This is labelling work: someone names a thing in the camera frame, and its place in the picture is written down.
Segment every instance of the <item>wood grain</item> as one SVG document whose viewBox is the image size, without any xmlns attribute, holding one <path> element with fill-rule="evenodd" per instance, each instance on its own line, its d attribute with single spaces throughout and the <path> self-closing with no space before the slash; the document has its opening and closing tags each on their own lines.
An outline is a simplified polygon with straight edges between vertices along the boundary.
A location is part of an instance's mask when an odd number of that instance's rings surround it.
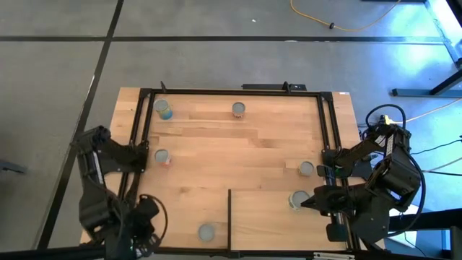
<svg viewBox="0 0 462 260">
<path fill-rule="evenodd" d="M 121 144 L 128 143 L 138 93 L 138 88 L 119 92 L 110 130 Z M 159 98 L 168 100 L 173 117 L 163 121 L 156 113 L 152 116 L 149 161 L 139 193 L 155 195 L 167 207 L 169 225 L 162 246 L 226 248 L 227 190 L 232 189 L 232 249 L 345 247 L 327 240 L 329 218 L 310 209 L 294 212 L 287 204 L 293 191 L 312 193 L 324 184 L 316 172 L 310 177 L 297 173 L 303 160 L 321 164 L 323 141 L 315 98 L 156 95 Z M 242 119 L 230 112 L 237 101 L 246 106 Z M 334 105 L 342 144 L 356 144 L 359 137 L 349 96 L 334 93 Z M 158 149 L 172 155 L 169 168 L 155 163 Z M 120 174 L 106 176 L 106 183 L 117 191 Z M 162 214 L 152 223 L 161 231 Z M 197 237 L 204 223 L 216 230 L 215 239 L 208 243 Z"/>
</svg>

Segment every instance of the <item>cable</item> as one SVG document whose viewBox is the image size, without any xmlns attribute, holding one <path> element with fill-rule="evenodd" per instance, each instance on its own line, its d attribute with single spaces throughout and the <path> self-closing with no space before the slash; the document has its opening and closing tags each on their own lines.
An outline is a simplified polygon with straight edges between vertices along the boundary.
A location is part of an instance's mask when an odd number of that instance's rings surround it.
<svg viewBox="0 0 462 260">
<path fill-rule="evenodd" d="M 363 26 L 363 27 L 360 27 L 360 28 L 357 28 L 357 29 L 346 29 L 346 28 L 335 25 L 333 22 L 332 23 L 324 22 L 321 19 L 314 18 L 314 17 L 312 17 L 312 16 L 310 16 L 308 14 L 304 14 L 304 13 L 298 11 L 297 9 L 295 9 L 294 4 L 292 3 L 292 0 L 290 0 L 290 7 L 297 14 L 299 14 L 299 15 L 305 17 L 305 18 L 311 19 L 313 21 L 319 22 L 319 23 L 321 23 L 323 25 L 327 25 L 327 26 L 329 26 L 330 29 L 337 28 L 337 29 L 343 30 L 345 32 L 359 32 L 359 31 L 362 31 L 362 30 L 364 30 L 364 29 L 366 29 L 366 28 L 368 28 L 370 26 L 373 26 L 375 23 L 382 20 L 382 18 L 384 18 L 391 10 L 393 10 L 393 8 L 395 8 L 395 6 L 397 6 L 399 4 L 399 2 L 401 2 L 401 0 L 396 1 L 396 3 L 387 12 L 385 12 L 381 17 L 377 18 L 374 22 L 371 22 L 370 24 L 368 24 L 366 26 Z"/>
<path fill-rule="evenodd" d="M 421 187 L 422 187 L 422 192 L 420 194 L 420 203 L 419 203 L 419 208 L 417 208 L 417 212 L 415 214 L 415 217 L 414 219 L 409 223 L 409 225 L 401 230 L 398 230 L 396 232 L 393 232 L 391 234 L 388 234 L 387 237 L 392 237 L 392 236 L 395 236 L 395 235 L 399 235 L 399 234 L 402 234 L 404 232 L 406 232 L 407 230 L 409 230 L 410 228 L 412 228 L 412 225 L 414 225 L 414 223 L 417 221 L 417 219 L 419 219 L 420 217 L 420 214 L 422 213 L 422 210 L 424 209 L 424 203 L 425 203 L 425 194 L 426 194 L 426 191 L 427 191 L 427 187 L 425 186 L 425 176 L 424 176 L 424 173 L 422 172 L 422 170 L 420 169 L 420 166 L 419 164 L 416 162 L 416 160 L 408 153 L 406 152 L 406 155 L 407 157 L 412 161 L 412 164 L 414 164 L 414 167 L 417 169 L 417 171 L 419 172 L 419 175 L 420 175 L 420 181 L 422 183 Z"/>
<path fill-rule="evenodd" d="M 157 197 L 153 196 L 153 195 L 150 195 L 150 194 L 141 194 L 139 195 L 140 198 L 142 196 L 145 196 L 147 198 L 150 198 L 150 199 L 154 199 L 157 203 L 160 204 L 160 206 L 162 207 L 162 210 L 164 211 L 164 216 L 165 216 L 165 226 L 164 226 L 164 230 L 162 231 L 162 235 L 160 236 L 159 240 L 159 246 L 162 242 L 162 240 L 164 239 L 165 237 L 165 234 L 167 233 L 167 226 L 168 226 L 168 214 L 167 214 L 167 209 L 165 208 L 165 205 L 160 201 L 160 199 L 158 199 Z"/>
<path fill-rule="evenodd" d="M 452 104 L 454 104 L 454 103 L 457 103 L 457 102 L 459 102 L 459 101 L 461 101 L 461 100 L 462 100 L 462 98 L 459 98 L 459 99 L 454 100 L 453 102 L 451 102 L 451 103 L 449 103 L 449 104 L 440 106 L 439 108 L 435 108 L 435 109 L 432 109 L 432 110 L 430 110 L 430 111 L 428 111 L 428 112 L 426 112 L 426 113 L 423 113 L 423 114 L 420 115 L 420 116 L 416 116 L 416 117 L 410 118 L 410 119 L 406 120 L 406 122 L 410 122 L 410 121 L 416 120 L 416 119 L 418 119 L 418 118 L 421 118 L 422 116 L 426 116 L 426 115 L 428 115 L 428 114 L 430 114 L 430 113 L 436 112 L 436 111 L 441 110 L 441 109 L 443 109 L 443 108 L 447 108 L 448 106 L 450 106 L 450 105 L 452 105 Z M 403 122 L 395 122 L 395 121 L 392 121 L 392 123 L 394 123 L 394 124 L 402 124 Z"/>
<path fill-rule="evenodd" d="M 426 171 L 425 173 L 434 173 L 434 174 L 441 174 L 441 175 L 447 175 L 447 176 L 459 176 L 462 177 L 462 174 L 457 174 L 457 173 L 444 173 L 444 172 L 437 172 L 437 171 Z"/>
<path fill-rule="evenodd" d="M 411 153 L 411 155 L 419 155 L 419 154 L 421 154 L 421 153 L 423 153 L 423 152 L 433 151 L 433 150 L 436 150 L 436 149 L 438 149 L 438 148 L 440 148 L 440 147 L 445 147 L 445 146 L 447 146 L 447 145 L 449 145 L 449 144 L 453 144 L 453 143 L 456 143 L 456 142 L 462 142 L 462 139 L 458 139 L 458 140 L 449 142 L 449 143 L 447 143 L 447 144 L 441 144 L 441 145 L 438 145 L 437 147 L 434 147 L 434 148 L 432 148 L 432 149 L 426 149 L 426 150 L 423 150 L 423 151 L 421 151 L 421 152 L 413 152 L 413 153 Z"/>
<path fill-rule="evenodd" d="M 407 240 L 406 232 L 404 232 L 404 240 L 405 240 L 407 243 L 411 244 L 411 246 L 417 248 L 417 249 L 420 251 L 420 253 L 422 253 L 425 257 L 427 257 L 427 255 L 426 255 L 422 250 L 420 250 L 420 248 L 418 248 L 417 245 L 414 245 L 413 243 L 409 242 L 409 240 Z"/>
<path fill-rule="evenodd" d="M 433 169 L 430 169 L 430 170 L 424 170 L 423 172 L 424 172 L 424 173 L 429 173 L 429 172 L 432 172 L 432 171 L 434 171 L 434 170 L 438 170 L 438 169 L 444 168 L 444 167 L 446 167 L 446 166 L 452 165 L 453 163 L 456 163 L 456 162 L 458 162 L 458 161 L 460 161 L 460 160 L 462 160 L 462 157 L 460 157 L 460 158 L 458 158 L 458 159 L 455 159 L 455 160 L 452 161 L 452 162 L 448 162 L 448 163 L 446 163 L 446 164 L 444 164 L 444 165 L 438 166 L 438 167 L 436 167 L 436 168 L 433 168 Z"/>
<path fill-rule="evenodd" d="M 401 108 L 399 105 L 395 105 L 395 104 L 384 104 L 384 105 L 379 105 L 378 107 L 372 109 L 367 115 L 366 115 L 366 124 L 367 124 L 367 127 L 371 128 L 371 125 L 369 123 L 369 117 L 370 115 L 372 115 L 372 113 L 374 113 L 375 111 L 381 109 L 381 108 L 385 108 L 385 107 L 391 107 L 391 108 L 396 108 L 399 110 L 399 112 L 401 112 L 401 117 L 403 119 L 403 129 L 406 129 L 406 114 L 404 113 L 404 110 L 403 108 Z"/>
</svg>

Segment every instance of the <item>cup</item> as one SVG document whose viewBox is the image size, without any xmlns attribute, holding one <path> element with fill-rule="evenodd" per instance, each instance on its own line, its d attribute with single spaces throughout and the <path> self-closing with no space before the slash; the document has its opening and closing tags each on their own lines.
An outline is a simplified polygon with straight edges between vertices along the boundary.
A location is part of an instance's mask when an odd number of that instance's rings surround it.
<svg viewBox="0 0 462 260">
<path fill-rule="evenodd" d="M 298 211 L 301 208 L 302 202 L 309 198 L 310 195 L 306 191 L 296 191 L 289 196 L 289 207 Z"/>
<path fill-rule="evenodd" d="M 236 118 L 242 118 L 245 112 L 245 105 L 242 102 L 232 104 L 232 115 Z"/>
<path fill-rule="evenodd" d="M 166 149 L 159 149 L 154 155 L 156 162 L 160 163 L 162 166 L 167 167 L 172 160 L 170 153 Z"/>
<path fill-rule="evenodd" d="M 215 228 L 210 224 L 203 224 L 197 231 L 199 239 L 203 242 L 212 241 L 215 237 Z"/>
<path fill-rule="evenodd" d="M 167 120 L 172 117 L 173 112 L 165 99 L 158 99 L 154 102 L 154 109 L 161 119 Z"/>
<path fill-rule="evenodd" d="M 310 176 L 311 173 L 313 172 L 314 166 L 311 162 L 305 161 L 300 163 L 300 166 L 298 167 L 298 173 L 302 176 Z"/>
</svg>

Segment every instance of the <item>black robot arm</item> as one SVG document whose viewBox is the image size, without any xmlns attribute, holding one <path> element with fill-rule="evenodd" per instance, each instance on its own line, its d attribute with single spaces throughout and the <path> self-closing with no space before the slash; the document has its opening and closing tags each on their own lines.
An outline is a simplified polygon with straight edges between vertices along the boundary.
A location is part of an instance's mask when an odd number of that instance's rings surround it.
<svg viewBox="0 0 462 260">
<path fill-rule="evenodd" d="M 348 216 L 352 232 L 368 243 L 388 234 L 389 211 L 405 212 L 419 190 L 421 174 L 410 160 L 411 134 L 397 125 L 370 129 L 367 138 L 351 149 L 335 151 L 325 164 L 336 178 L 346 178 L 359 160 L 371 152 L 384 153 L 366 183 L 340 187 L 320 186 L 302 207 Z"/>
<path fill-rule="evenodd" d="M 150 220 L 159 213 L 151 196 L 119 199 L 105 184 L 109 172 L 141 173 L 146 166 L 145 144 L 123 146 L 110 138 L 108 129 L 98 126 L 86 131 L 72 145 L 77 149 L 83 194 L 79 221 L 91 238 L 90 245 L 104 243 L 105 259 L 135 259 L 158 247 Z"/>
</svg>

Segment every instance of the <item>gray floor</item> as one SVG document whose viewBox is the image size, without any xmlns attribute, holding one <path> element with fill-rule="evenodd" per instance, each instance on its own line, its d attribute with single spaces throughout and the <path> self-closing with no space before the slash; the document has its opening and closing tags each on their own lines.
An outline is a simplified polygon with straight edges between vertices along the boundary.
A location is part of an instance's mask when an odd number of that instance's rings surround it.
<svg viewBox="0 0 462 260">
<path fill-rule="evenodd" d="M 344 27 L 367 24 L 391 6 L 357 0 L 294 3 Z M 105 35 L 115 5 L 115 0 L 1 0 L 0 35 Z M 438 36 L 423 4 L 400 4 L 376 26 L 351 33 L 329 30 L 293 13 L 288 1 L 277 0 L 126 1 L 115 34 Z M 26 175 L 0 174 L 0 251 L 29 249 L 34 243 L 101 46 L 0 43 L 0 158 L 29 168 Z M 236 89 L 243 83 L 287 80 L 311 90 L 351 92 L 359 123 L 383 103 L 401 105 L 411 118 L 452 100 L 391 97 L 391 89 L 432 88 L 455 71 L 443 45 L 113 43 L 87 128 L 110 123 L 119 87 L 159 87 L 160 80 L 171 88 Z M 400 120 L 394 110 L 383 112 Z M 461 114 L 459 102 L 410 122 L 413 150 L 457 139 Z M 416 159 L 428 169 L 456 159 L 460 148 L 454 144 Z M 461 166 L 443 170 L 461 173 Z M 426 209 L 462 206 L 462 178 L 429 174 L 426 180 Z M 81 192 L 74 167 L 51 246 L 78 244 Z"/>
</svg>

